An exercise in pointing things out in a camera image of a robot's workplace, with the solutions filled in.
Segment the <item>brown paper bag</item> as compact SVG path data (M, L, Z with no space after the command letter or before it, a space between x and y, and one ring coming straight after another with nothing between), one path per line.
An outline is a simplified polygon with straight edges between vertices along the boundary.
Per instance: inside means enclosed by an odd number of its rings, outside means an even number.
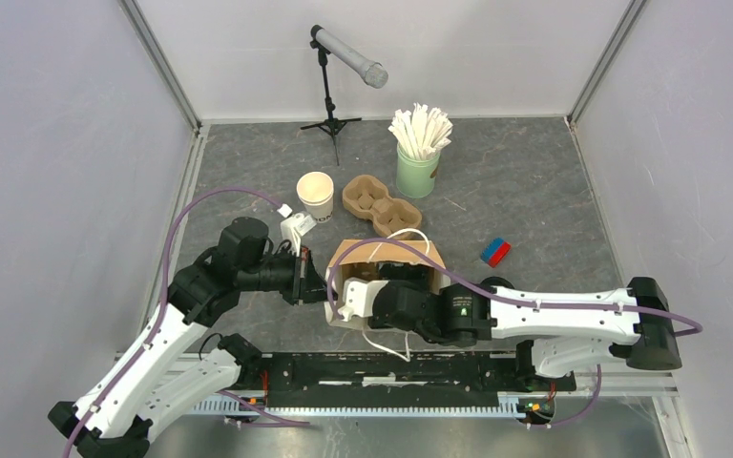
M408 250L402 249L397 245L386 242L364 244L357 247L349 254L346 254L345 251L353 246L356 241L354 239L344 240L338 247L332 260L339 265L339 269L337 270L335 275L331 275L329 272L325 273L327 283L332 287L332 291L337 294L337 299L335 300L335 302L324 302L326 322L326 312L328 310L331 310L338 318L341 317L341 315L338 313L339 305L337 305L337 301L339 300L339 296L343 292L344 283L348 279L357 278L364 281L386 281L379 278L379 263L383 261L403 262L428 266L430 268L429 284L416 285L422 286L423 289L428 290L429 292L437 293L440 291L441 288L451 285L451 280L449 280L444 274L440 273L435 268L437 265L443 267L445 264L434 243L431 242L431 240L425 233L418 229L401 229L389 235L388 238L397 240L406 246L416 249L417 251L423 253L425 256L429 257L430 261L423 261L420 257L410 253ZM383 345L380 345L369 338L367 334L369 332L376 331L377 329L377 326L368 324L367 329L358 331L361 332L362 337L369 345L380 351L386 352L389 355L397 357L406 363L409 363L411 361L411 355L408 345L409 333L406 332L404 335L405 350L402 353L399 353Z

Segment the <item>grey microphone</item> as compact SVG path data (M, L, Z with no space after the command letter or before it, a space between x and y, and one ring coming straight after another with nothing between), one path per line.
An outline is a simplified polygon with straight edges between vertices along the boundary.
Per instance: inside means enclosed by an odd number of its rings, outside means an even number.
M317 45L345 63L369 87L382 89L387 84L388 72L381 63L366 58L319 25L314 25L311 28L310 35Z

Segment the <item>blue toy brick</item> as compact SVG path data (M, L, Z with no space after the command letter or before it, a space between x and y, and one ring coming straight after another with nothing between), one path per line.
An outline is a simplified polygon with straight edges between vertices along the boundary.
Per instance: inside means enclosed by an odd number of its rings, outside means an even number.
M501 238L495 238L492 241L489 242L489 244L482 250L480 254L480 259L488 263L489 257L492 255L492 253L496 250L496 248L502 243L506 242Z

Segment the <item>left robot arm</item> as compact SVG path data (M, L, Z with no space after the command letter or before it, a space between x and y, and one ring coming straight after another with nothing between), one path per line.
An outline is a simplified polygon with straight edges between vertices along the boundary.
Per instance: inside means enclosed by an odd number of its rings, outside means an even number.
M206 397L235 385L250 388L263 373L262 354L239 334L174 380L160 379L181 354L244 292L278 292L291 304L321 302L326 283L298 239L275 243L267 225L234 219L217 245L177 271L162 304L109 373L75 402L61 401L48 418L83 457L142 457L155 438Z

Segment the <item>black microphone stand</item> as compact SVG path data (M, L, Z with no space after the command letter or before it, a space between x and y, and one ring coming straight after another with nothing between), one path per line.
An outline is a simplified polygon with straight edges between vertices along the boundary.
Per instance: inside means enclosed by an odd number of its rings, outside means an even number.
M336 110L336 105L333 102L333 99L330 93L329 82L328 82L328 73L327 73L328 56L330 55L330 52L327 48L321 45L316 39L312 39L310 41L309 46L311 49L317 52L318 64L322 72L323 86L324 86L324 91L325 91L324 104L325 104L325 111L326 111L326 119L318 123L304 125L300 128L300 130L306 131L306 130L311 130L311 129L319 129L320 131L328 135L333 145L335 163L337 166L339 166L341 162L340 162L340 147L339 147L339 141L338 141L338 134L344 129L344 127L347 124L354 123L354 122L360 122L363 119L361 117L339 119L335 116L334 112Z

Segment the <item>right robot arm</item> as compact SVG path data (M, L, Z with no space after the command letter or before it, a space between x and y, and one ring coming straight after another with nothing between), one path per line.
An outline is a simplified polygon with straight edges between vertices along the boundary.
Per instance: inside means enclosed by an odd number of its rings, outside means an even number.
M580 366L616 360L646 371L682 366L667 299L649 277L587 294L520 291L498 277L437 292L390 280L380 282L366 302L369 327L410 332L429 344L470 347L521 339L513 377L526 389Z

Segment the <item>white paper cup printed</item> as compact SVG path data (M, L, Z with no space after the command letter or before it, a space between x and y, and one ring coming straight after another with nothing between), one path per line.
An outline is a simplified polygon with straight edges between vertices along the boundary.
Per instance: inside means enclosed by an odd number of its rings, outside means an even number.
M306 212L318 223L330 220L334 208L334 182L323 172L304 174L296 184L297 195Z

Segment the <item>red toy brick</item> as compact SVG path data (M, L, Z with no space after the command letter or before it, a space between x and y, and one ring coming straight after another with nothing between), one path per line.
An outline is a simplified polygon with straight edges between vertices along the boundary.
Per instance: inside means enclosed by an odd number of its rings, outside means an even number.
M507 242L502 242L489 257L488 265L496 267L510 252L512 246Z

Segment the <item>brown pulp cup carrier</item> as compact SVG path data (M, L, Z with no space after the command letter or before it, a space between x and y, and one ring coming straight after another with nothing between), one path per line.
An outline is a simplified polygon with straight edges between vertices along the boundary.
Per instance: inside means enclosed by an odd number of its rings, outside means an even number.
M422 226L421 211L402 198L393 198L387 186L372 175L352 179L342 191L342 202L354 217L369 220L379 237Z

